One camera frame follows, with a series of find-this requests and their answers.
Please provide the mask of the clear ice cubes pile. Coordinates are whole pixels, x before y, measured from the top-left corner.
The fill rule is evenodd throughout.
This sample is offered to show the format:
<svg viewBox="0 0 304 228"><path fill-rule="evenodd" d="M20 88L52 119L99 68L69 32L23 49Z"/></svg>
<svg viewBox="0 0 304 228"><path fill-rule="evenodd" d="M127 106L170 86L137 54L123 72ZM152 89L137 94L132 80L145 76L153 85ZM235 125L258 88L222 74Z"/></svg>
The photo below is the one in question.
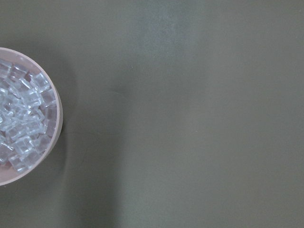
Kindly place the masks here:
<svg viewBox="0 0 304 228"><path fill-rule="evenodd" d="M0 163L17 172L33 167L50 145L56 98L42 72L0 61Z"/></svg>

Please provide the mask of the pink bowl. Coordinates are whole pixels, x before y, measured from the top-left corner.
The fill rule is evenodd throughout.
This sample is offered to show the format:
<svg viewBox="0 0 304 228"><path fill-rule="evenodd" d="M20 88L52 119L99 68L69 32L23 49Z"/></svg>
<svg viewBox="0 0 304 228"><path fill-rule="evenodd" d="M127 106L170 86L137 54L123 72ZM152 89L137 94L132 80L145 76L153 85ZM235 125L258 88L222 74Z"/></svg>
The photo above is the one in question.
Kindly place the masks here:
<svg viewBox="0 0 304 228"><path fill-rule="evenodd" d="M12 182L15 182L27 174L29 174L31 171L33 171L37 166L39 166L52 152L53 148L55 147L58 138L61 134L62 126L63 126L63 120L64 120L64 113L63 113L63 107L62 107L62 102L60 99L60 95L57 91L57 88L55 87L53 81L49 77L49 75L45 72L45 70L38 64L36 63L33 59L30 57L15 51L13 49L1 47L0 48L0 58L16 63L16 64L21 64L28 68L32 72L38 72L38 73L43 73L45 77L48 79L48 81L51 84L51 87L54 91L55 98L56 98L56 106L57 106L57 119L56 119L56 125L54 129L53 136L51 137L50 144L46 148L45 152L42 154L41 158L28 170L24 171L23 173L17 172L13 167L6 168L4 166L0 167L0 184L1 186L10 184Z"/></svg>

